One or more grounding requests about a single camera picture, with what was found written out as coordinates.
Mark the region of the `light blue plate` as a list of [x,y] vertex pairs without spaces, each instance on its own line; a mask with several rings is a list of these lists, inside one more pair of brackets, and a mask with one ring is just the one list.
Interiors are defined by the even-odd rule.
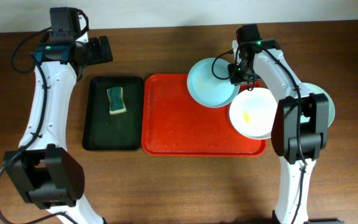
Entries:
[[[191,97],[208,108],[220,108],[228,105],[239,93],[240,87],[232,85],[229,80],[220,80],[212,73],[214,58],[202,59],[193,65],[188,73],[187,88]],[[229,76],[229,62],[217,59],[214,73],[219,78]]]

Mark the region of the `green yellow sponge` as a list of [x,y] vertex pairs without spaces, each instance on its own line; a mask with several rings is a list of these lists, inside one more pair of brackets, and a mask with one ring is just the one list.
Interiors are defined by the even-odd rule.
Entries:
[[121,114],[126,112],[126,106],[124,103],[123,88],[120,86],[114,86],[108,88],[107,96],[109,100],[109,114]]

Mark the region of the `light green plate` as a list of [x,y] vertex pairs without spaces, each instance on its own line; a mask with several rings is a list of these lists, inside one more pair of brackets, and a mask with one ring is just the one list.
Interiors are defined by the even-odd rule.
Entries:
[[319,87],[315,84],[304,83],[304,86],[307,87],[308,89],[310,89],[313,93],[315,93],[315,94],[323,93],[328,98],[328,101],[329,101],[328,126],[330,127],[334,121],[335,114],[336,114],[336,109],[335,109],[335,105],[334,105],[332,98],[325,90],[323,90],[321,87]]

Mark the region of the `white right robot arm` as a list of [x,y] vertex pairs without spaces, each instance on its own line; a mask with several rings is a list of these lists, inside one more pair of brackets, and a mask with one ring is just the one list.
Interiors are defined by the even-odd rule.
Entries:
[[258,75],[277,102],[271,142],[280,159],[273,223],[308,223],[307,199],[316,160],[328,141],[329,100],[304,86],[275,40],[232,43],[234,68]]

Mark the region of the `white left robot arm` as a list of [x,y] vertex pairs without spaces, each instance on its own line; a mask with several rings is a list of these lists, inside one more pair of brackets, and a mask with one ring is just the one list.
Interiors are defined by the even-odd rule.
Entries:
[[25,203],[56,215],[63,223],[105,223],[84,195],[85,173],[69,155],[66,125],[78,69],[112,61],[106,36],[83,42],[39,44],[35,93],[27,129],[3,168]]

